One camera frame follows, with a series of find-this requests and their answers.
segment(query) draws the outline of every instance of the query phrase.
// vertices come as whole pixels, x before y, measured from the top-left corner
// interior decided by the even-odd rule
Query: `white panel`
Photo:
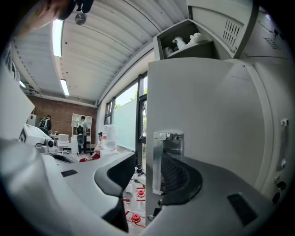
[[[211,32],[239,57],[250,36],[259,7],[250,0],[188,0],[190,19]]]
[[[148,93],[147,189],[152,186],[153,133],[160,131],[183,132],[185,156],[255,185],[264,153],[264,117],[246,68],[201,58],[152,62]],[[147,211],[154,207],[148,197],[152,194],[147,194]]]
[[[252,9],[251,0],[186,0],[186,2],[188,6],[205,8],[230,16],[242,24],[249,20],[249,11]]]
[[[114,110],[114,125],[116,125],[117,144],[130,150],[135,150],[136,130],[136,99]]]
[[[247,57],[278,57],[293,60],[287,42],[279,35],[271,33],[260,22],[255,24],[243,52]]]
[[[2,61],[0,63],[0,138],[18,139],[34,104],[20,89]]]
[[[272,199],[277,192],[273,181],[276,176],[280,175],[280,181],[284,181],[287,186],[287,189],[281,192],[281,199],[283,199],[295,174],[295,67],[271,63],[256,63],[254,67],[265,86],[270,101],[274,129],[272,161],[262,193]],[[286,118],[289,119],[286,166],[282,171],[276,171],[281,144],[281,120]]]

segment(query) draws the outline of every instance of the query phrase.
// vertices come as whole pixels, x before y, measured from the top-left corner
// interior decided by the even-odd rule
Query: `plastic bottle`
[[[146,191],[145,188],[137,188],[130,204],[131,211],[146,213]]]
[[[125,210],[130,208],[130,203],[131,203],[131,199],[133,197],[133,185],[132,185],[132,180],[129,182],[129,184],[127,185],[126,189],[123,191],[123,203],[125,206]]]
[[[109,124],[103,126],[101,146],[108,151],[117,148],[117,131],[115,125]]]
[[[145,214],[142,212],[126,212],[126,220],[129,228],[129,235],[139,235],[146,226]]]

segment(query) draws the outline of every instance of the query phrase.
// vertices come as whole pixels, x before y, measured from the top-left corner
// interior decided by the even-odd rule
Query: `ceiling light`
[[[66,85],[66,80],[60,79],[60,82],[61,82],[61,86],[63,87],[65,95],[69,96],[70,94],[69,94],[68,86]]]
[[[20,84],[20,86],[22,86],[23,88],[25,88],[26,86],[24,85],[24,83],[23,82],[19,82],[19,84]]]
[[[63,35],[64,21],[55,20],[52,27],[52,44],[53,44],[53,54],[55,56],[61,57],[61,38]]]

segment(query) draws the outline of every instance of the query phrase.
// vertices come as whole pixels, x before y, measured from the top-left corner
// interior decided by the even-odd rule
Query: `window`
[[[143,94],[148,93],[148,76],[145,76],[143,79]]]
[[[146,170],[146,159],[147,159],[147,145],[142,144],[142,168]]]
[[[112,114],[114,110],[115,98],[106,105],[105,124],[112,124]]]
[[[117,129],[117,150],[135,151],[146,169],[148,73],[139,75],[106,105],[105,124]]]
[[[145,73],[139,78],[138,86],[138,123],[137,123],[137,162],[146,168],[146,137],[147,137],[147,118],[148,118],[148,74]]]
[[[137,99],[137,83],[133,84],[127,90],[123,92],[116,98],[115,109],[125,105],[126,103]]]
[[[105,118],[105,124],[111,124],[111,116]]]
[[[136,150],[136,106],[138,83],[132,83],[116,98],[114,121],[117,129],[117,145]]]

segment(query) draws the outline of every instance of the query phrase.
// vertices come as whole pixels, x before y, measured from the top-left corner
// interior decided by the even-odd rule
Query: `person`
[[[34,7],[17,32],[17,37],[41,28],[56,19],[65,20],[74,10],[72,0],[43,0]]]
[[[47,130],[47,135],[51,133],[51,116],[47,115],[44,117],[40,123],[39,123],[39,128],[41,129],[46,129]]]
[[[100,151],[103,150],[103,147],[101,146],[101,139],[102,139],[102,132],[98,133],[98,144],[96,145],[93,154],[88,158],[81,159],[79,162],[85,162],[85,161],[100,158]]]
[[[103,150],[103,147],[101,146],[101,139],[102,139],[102,132],[98,133],[98,144],[96,145],[94,149],[94,153],[91,155],[91,157],[100,155],[100,151]]]
[[[86,145],[87,144],[86,129],[87,129],[87,125],[85,122],[85,117],[82,116],[80,121],[77,124],[76,134],[84,136],[84,144],[83,144],[84,154],[86,154],[86,147],[87,147],[87,145]],[[79,155],[82,156],[82,149],[81,149],[80,145],[78,145],[78,151],[79,151]]]

